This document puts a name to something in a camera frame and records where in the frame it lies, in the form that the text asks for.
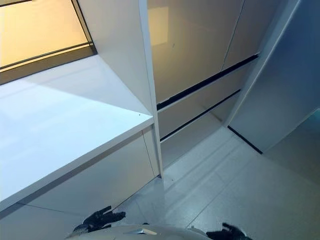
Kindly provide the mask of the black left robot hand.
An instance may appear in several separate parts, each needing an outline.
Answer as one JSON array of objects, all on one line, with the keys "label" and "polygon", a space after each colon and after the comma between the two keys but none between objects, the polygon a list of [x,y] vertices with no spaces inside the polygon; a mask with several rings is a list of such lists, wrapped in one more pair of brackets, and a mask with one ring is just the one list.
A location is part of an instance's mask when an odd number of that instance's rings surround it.
[{"label": "black left robot hand", "polygon": [[113,212],[112,206],[95,211],[88,216],[82,224],[78,225],[73,233],[90,233],[98,230],[110,228],[112,223],[118,222],[126,217],[125,211]]}]

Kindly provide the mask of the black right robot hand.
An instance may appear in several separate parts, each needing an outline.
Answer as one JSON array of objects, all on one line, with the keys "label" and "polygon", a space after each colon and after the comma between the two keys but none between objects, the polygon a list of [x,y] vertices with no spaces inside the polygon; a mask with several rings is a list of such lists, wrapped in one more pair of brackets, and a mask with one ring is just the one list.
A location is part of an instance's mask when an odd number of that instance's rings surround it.
[{"label": "black right robot hand", "polygon": [[219,231],[207,231],[206,235],[212,240],[251,240],[240,228],[222,223],[222,229]]}]

